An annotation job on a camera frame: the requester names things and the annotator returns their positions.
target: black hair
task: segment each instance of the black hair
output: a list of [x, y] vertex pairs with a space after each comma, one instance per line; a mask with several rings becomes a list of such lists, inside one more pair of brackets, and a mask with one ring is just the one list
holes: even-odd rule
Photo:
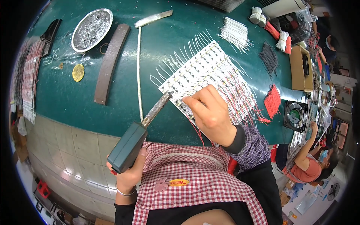
[[339, 41], [333, 35], [331, 35], [330, 37], [330, 45], [331, 47], [334, 47], [335, 50], [338, 50], [338, 48], [340, 47]]
[[339, 158], [340, 158], [339, 149], [337, 148], [336, 145], [334, 145], [333, 153], [329, 158], [329, 163], [330, 163], [329, 167], [321, 170], [320, 176], [314, 181], [320, 182], [323, 179], [330, 177], [331, 173], [339, 163]]

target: hand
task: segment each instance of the hand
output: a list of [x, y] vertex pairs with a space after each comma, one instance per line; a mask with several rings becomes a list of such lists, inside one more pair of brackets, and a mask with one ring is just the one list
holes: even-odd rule
[[[146, 148], [140, 149], [139, 155], [135, 160], [134, 165], [132, 168], [127, 169], [126, 172], [117, 174], [117, 188], [124, 194], [130, 194], [134, 186], [141, 180], [143, 175], [143, 168], [146, 159]], [[106, 162], [107, 167], [110, 171], [113, 169], [111, 168], [111, 164]]]
[[233, 143], [237, 130], [230, 123], [228, 104], [214, 86], [208, 85], [192, 97], [184, 97], [183, 102], [193, 111], [196, 125], [211, 141], [224, 147]]
[[315, 138], [318, 133], [318, 125], [314, 121], [311, 121], [310, 127], [312, 129], [311, 137]]

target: green workbench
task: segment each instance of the green workbench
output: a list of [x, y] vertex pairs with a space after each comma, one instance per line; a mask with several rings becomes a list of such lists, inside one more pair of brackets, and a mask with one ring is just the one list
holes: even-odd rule
[[[260, 109], [265, 109], [264, 98], [270, 85], [280, 89], [281, 114], [276, 115], [269, 125], [257, 124], [260, 133], [269, 144], [289, 143], [294, 131], [283, 126], [284, 102], [300, 100], [302, 91], [291, 90], [289, 56], [275, 49], [276, 41], [263, 28], [252, 24], [248, 17], [253, 6], [261, 5], [256, 0], [246, 0], [231, 13], [226, 13], [198, 2], [183, 0], [53, 0], [43, 11], [28, 36], [40, 36], [54, 19], [62, 19], [52, 53], [42, 59], [36, 88], [36, 112], [42, 116], [93, 132], [122, 136], [133, 121], [139, 121], [138, 93], [136, 82], [136, 53], [138, 30], [134, 23], [139, 19], [170, 9], [172, 16], [161, 19], [142, 28], [141, 36], [141, 93], [143, 111], [146, 115], [162, 96], [158, 87], [150, 82], [148, 74], [157, 75], [155, 68], [163, 66], [162, 60], [178, 52], [194, 35], [208, 29], [226, 54], [236, 59], [252, 79], [244, 79], [253, 87]], [[108, 8], [114, 21], [107, 36], [96, 47], [81, 55], [71, 47], [71, 36], [78, 22], [90, 11]], [[254, 47], [247, 54], [235, 53], [232, 47], [216, 34], [223, 25], [223, 17], [229, 16], [249, 29], [248, 38]], [[131, 30], [125, 42], [111, 82], [107, 105], [94, 102], [94, 93], [103, 56], [99, 48], [109, 43], [118, 24], [126, 23]], [[270, 80], [258, 57], [264, 41], [274, 46], [279, 58], [277, 77]], [[74, 66], [85, 67], [84, 78], [75, 82], [72, 78]], [[266, 110], [263, 115], [269, 118]], [[171, 103], [167, 104], [148, 128], [149, 141], [172, 144], [202, 145], [192, 125]]]

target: cardboard box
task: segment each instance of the cardboard box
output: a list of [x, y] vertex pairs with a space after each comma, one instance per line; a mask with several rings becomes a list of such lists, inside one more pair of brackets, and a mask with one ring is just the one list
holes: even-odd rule
[[286, 205], [290, 201], [290, 196], [288, 196], [285, 192], [281, 191], [280, 193], [281, 207]]
[[[302, 67], [302, 55], [307, 55], [307, 63], [309, 64], [309, 76], [304, 75], [304, 68]], [[302, 46], [294, 46], [292, 47], [291, 55], [289, 55], [289, 58], [291, 67], [292, 89], [300, 91], [312, 91], [314, 87], [312, 81], [312, 67], [309, 52]]]
[[288, 189], [292, 189], [295, 186], [296, 182], [292, 181], [291, 179], [286, 183], [285, 187]]
[[95, 225], [115, 225], [113, 222], [109, 222], [106, 220], [102, 220], [100, 218], [96, 218]]

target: plastic bag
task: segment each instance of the plastic bag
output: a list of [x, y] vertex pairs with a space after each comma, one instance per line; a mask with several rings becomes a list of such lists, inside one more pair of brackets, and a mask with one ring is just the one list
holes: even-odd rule
[[310, 37], [312, 18], [309, 9], [289, 13], [279, 20], [281, 29], [288, 32], [291, 37], [291, 44], [302, 42]]
[[84, 218], [76, 217], [76, 218], [72, 219], [72, 223], [74, 225], [86, 225], [87, 221]]
[[19, 123], [18, 123], [18, 132], [21, 136], [26, 136], [26, 126], [25, 126], [25, 120], [24, 117], [21, 116], [19, 118]]

